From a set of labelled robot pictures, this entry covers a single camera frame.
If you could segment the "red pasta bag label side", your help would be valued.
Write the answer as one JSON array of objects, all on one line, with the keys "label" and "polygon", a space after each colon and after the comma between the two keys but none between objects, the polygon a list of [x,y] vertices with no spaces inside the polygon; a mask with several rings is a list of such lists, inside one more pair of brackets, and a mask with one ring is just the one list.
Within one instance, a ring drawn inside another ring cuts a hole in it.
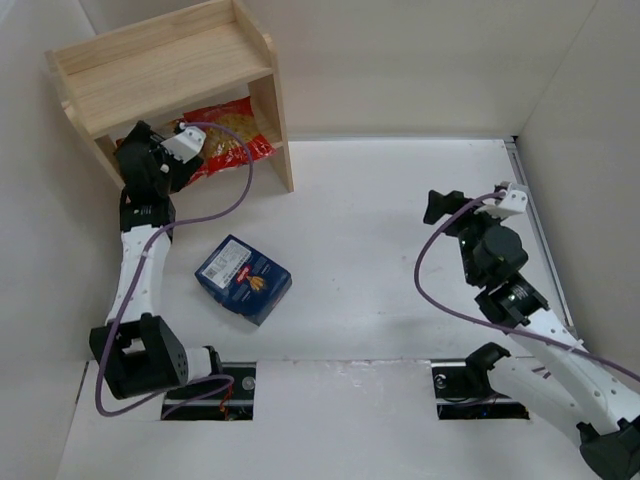
[{"label": "red pasta bag label side", "polygon": [[157,128],[139,120],[116,143],[115,158],[127,186],[165,195],[183,189],[203,166],[205,139],[202,130],[187,127],[183,119]]}]

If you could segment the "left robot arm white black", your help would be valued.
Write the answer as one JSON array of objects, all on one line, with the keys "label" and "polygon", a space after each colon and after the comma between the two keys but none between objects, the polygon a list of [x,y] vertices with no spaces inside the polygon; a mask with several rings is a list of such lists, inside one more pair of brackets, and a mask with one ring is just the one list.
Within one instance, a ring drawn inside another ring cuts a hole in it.
[{"label": "left robot arm white black", "polygon": [[89,345],[106,363],[104,379],[118,400],[171,390],[221,373],[210,346],[187,349],[159,313],[166,257],[173,242],[171,194],[203,163],[206,134],[178,125],[165,138],[140,121],[115,150],[124,187],[119,199],[122,263],[116,297]]}]

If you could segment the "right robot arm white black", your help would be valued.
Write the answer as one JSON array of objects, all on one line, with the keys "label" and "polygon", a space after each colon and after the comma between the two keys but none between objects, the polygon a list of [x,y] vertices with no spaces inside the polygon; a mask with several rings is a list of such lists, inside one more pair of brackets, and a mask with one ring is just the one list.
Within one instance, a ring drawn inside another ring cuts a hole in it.
[{"label": "right robot arm white black", "polygon": [[527,190],[510,182],[476,198],[460,191],[428,194],[423,221],[437,229],[425,245],[441,235],[456,238],[465,280],[480,290],[475,301],[483,316],[456,318],[502,332],[550,376],[535,374],[496,343],[467,356],[466,367],[475,383],[519,402],[563,433],[599,478],[636,479],[639,394],[617,376],[639,376],[589,352],[521,275],[529,256],[503,222],[527,205]]}]

